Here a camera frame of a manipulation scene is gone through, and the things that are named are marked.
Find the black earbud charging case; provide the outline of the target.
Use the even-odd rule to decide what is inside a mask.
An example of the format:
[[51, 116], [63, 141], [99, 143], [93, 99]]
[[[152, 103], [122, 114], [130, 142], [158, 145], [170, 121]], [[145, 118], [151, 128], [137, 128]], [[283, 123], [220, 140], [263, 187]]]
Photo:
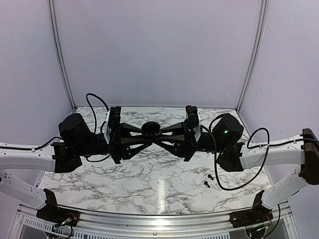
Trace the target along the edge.
[[142, 136], [145, 139], [154, 138], [160, 135], [160, 124], [150, 121], [142, 125]]

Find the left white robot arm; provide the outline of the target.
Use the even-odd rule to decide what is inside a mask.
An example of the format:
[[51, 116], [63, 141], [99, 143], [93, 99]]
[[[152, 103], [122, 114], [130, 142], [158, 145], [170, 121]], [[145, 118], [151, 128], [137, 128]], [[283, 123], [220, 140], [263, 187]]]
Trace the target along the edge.
[[0, 146], [0, 190], [45, 214], [57, 222], [63, 217], [57, 205], [55, 194], [48, 189], [34, 189], [26, 182], [10, 176], [9, 169], [35, 169], [53, 173], [70, 173], [82, 166], [82, 157], [110, 155], [115, 163], [130, 159], [152, 141], [143, 138], [141, 129], [119, 123], [115, 115], [111, 128], [106, 133], [94, 133], [83, 117], [76, 113], [69, 115], [59, 124], [60, 142], [49, 140], [42, 146], [18, 147]]

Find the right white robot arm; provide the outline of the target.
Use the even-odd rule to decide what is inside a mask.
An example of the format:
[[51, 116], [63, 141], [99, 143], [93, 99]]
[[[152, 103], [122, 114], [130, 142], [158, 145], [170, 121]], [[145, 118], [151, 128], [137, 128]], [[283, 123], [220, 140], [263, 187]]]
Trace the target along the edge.
[[208, 128], [186, 120], [168, 128], [158, 129], [154, 143], [171, 154], [189, 161], [195, 152], [214, 154], [215, 166], [227, 172], [242, 172], [253, 167], [268, 165], [298, 164], [292, 171], [269, 189], [259, 192], [254, 199], [247, 219], [259, 222], [283, 200], [302, 188], [319, 183], [319, 141], [311, 129], [284, 140], [264, 143], [243, 143], [240, 138], [243, 126], [229, 113], [217, 116], [216, 125]]

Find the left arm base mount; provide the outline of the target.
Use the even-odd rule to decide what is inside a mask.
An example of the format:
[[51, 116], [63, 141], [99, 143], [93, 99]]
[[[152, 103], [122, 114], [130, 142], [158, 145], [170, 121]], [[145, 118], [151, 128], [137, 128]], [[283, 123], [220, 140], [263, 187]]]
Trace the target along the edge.
[[36, 216], [40, 219], [57, 223], [58, 225], [62, 225], [64, 221], [71, 219], [71, 221], [66, 223], [72, 227], [77, 226], [80, 216], [79, 211], [58, 206], [54, 192], [48, 189], [43, 189], [43, 191], [46, 196], [45, 205], [37, 210]]

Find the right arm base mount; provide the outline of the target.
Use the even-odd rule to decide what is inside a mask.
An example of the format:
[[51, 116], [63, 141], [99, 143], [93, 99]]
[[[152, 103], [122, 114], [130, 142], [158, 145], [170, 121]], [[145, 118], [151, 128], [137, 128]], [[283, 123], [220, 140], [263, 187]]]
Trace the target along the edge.
[[272, 209], [262, 205], [264, 192], [262, 190], [256, 194], [252, 208], [230, 213], [229, 222], [233, 228], [246, 227], [273, 219]]

